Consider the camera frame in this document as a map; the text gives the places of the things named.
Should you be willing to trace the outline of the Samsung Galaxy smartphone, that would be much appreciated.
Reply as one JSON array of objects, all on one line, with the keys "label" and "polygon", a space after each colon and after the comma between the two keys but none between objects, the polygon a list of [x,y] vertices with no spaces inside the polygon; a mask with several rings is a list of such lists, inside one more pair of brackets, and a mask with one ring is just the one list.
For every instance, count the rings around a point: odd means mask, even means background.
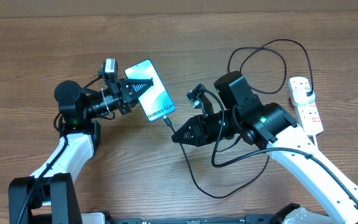
[{"label": "Samsung Galaxy smartphone", "polygon": [[149,79],[153,85],[139,97],[146,118],[156,121],[175,111],[176,106],[168,94],[151,60],[147,59],[124,70],[128,79]]}]

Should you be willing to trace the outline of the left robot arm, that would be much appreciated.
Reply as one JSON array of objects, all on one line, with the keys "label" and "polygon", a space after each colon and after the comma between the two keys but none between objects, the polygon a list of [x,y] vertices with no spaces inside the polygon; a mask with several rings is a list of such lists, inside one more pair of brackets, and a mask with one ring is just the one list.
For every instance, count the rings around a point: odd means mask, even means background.
[{"label": "left robot arm", "polygon": [[94,156],[101,139],[98,119],[119,110],[128,114],[154,80],[105,78],[101,91],[61,82],[54,91],[59,112],[53,125],[59,143],[30,176],[18,177],[8,188],[10,223],[112,223],[108,212],[81,212],[74,182]]}]

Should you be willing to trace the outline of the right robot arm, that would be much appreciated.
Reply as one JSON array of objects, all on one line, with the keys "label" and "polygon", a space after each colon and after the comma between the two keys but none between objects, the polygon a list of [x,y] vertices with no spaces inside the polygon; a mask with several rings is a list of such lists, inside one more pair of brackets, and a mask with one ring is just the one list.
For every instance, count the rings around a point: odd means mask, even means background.
[{"label": "right robot arm", "polygon": [[296,119],[277,103],[263,105],[239,71],[215,81],[220,112],[211,109],[208,90],[198,85],[187,94],[201,115],[190,118],[172,141],[192,146],[219,144],[238,134],[258,150],[214,167],[226,167],[258,154],[284,166],[325,209],[311,213],[296,203],[277,212],[271,223],[358,223],[358,186],[347,178],[310,140]]}]

